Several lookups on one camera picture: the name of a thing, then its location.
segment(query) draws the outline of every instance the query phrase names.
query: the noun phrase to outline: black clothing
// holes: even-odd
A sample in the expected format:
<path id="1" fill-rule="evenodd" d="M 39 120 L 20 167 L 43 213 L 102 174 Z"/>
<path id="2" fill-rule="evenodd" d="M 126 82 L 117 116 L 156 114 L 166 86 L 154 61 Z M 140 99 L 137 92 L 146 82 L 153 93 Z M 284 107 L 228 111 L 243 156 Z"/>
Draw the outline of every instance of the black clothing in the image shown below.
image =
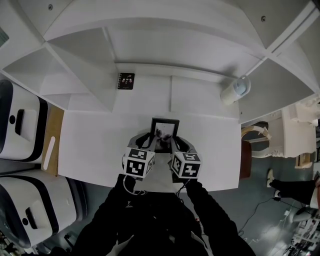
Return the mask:
<path id="1" fill-rule="evenodd" d="M 126 187 L 133 189 L 133 178 L 130 177 L 128 185 L 127 180 L 128 176 Z M 124 190 L 122 183 L 123 175 L 120 175 L 92 222 L 80 233 L 72 256 L 106 256 L 117 240 L 120 244 L 132 235 L 119 256 L 208 255 L 205 247 L 191 237 L 192 231 L 202 238 L 200 224 L 175 194 L 149 192 L 134 196 Z M 192 180 L 186 184 L 186 189 L 204 233 L 209 237 L 214 256 L 255 255 L 238 236 L 236 224 L 202 188 L 201 183 Z"/>
<path id="2" fill-rule="evenodd" d="M 280 197 L 293 198 L 305 205 L 310 205 L 316 188 L 316 182 L 310 181 L 280 181 L 274 179 L 270 186 L 280 191 Z"/>

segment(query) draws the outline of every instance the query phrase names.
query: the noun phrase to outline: gray floor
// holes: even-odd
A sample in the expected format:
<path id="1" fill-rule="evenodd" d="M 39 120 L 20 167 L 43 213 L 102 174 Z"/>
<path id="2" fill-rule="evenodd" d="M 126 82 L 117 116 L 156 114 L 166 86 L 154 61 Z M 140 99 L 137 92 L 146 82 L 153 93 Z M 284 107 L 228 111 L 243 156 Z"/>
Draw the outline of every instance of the gray floor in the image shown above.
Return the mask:
<path id="1" fill-rule="evenodd" d="M 258 203 L 270 199 L 274 195 L 273 188 L 266 188 L 266 176 L 268 168 L 273 168 L 276 179 L 282 181 L 306 181 L 312 178 L 312 169 L 295 169 L 295 158 L 254 158 L 252 160 L 251 177 L 243 179 L 239 182 L 237 189 L 215 191 L 210 194 L 223 207 L 229 217 L 236 223 L 240 229 L 248 217 L 254 212 Z M 87 220 L 74 223 L 58 235 L 45 241 L 45 245 L 49 248 L 59 245 L 68 248 L 68 244 L 64 241 L 65 234 L 71 235 L 71 242 L 74 243 L 76 237 L 82 228 L 90 222 L 99 205 L 108 196 L 110 188 L 85 184 L 87 192 L 87 204 L 89 209 L 89 217 Z M 185 204 L 193 210 L 193 205 L 186 194 L 182 194 Z M 292 199 L 284 199 L 288 204 L 300 208 L 300 203 Z M 243 238 L 254 250 L 257 256 L 280 256 L 285 249 L 285 243 L 289 243 L 296 227 L 292 223 L 292 216 L 298 210 L 282 202 L 276 202 L 273 199 L 261 204 L 256 214 L 251 218 L 244 228 Z M 290 215 L 285 221 L 285 211 L 290 210 Z"/>

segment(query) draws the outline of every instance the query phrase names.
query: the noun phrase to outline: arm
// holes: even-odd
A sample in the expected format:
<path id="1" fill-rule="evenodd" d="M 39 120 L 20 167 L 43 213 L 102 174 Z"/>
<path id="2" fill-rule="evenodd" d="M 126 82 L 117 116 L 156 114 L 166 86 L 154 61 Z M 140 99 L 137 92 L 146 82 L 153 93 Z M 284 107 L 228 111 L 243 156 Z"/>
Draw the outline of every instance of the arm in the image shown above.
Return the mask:
<path id="1" fill-rule="evenodd" d="M 106 256 L 117 241 L 117 226 L 121 213 L 128 205 L 129 194 L 123 187 L 124 175 L 119 174 L 115 187 L 109 192 L 105 202 L 100 205 L 94 217 L 78 236 L 71 255 Z M 125 185 L 132 191 L 136 181 L 127 176 Z"/>
<path id="2" fill-rule="evenodd" d="M 250 246 L 238 236 L 236 224 L 229 219 L 201 183 L 191 180 L 186 184 L 186 191 L 203 225 L 203 231 L 209 237 L 214 256 L 239 253 L 246 256 L 255 255 Z"/>

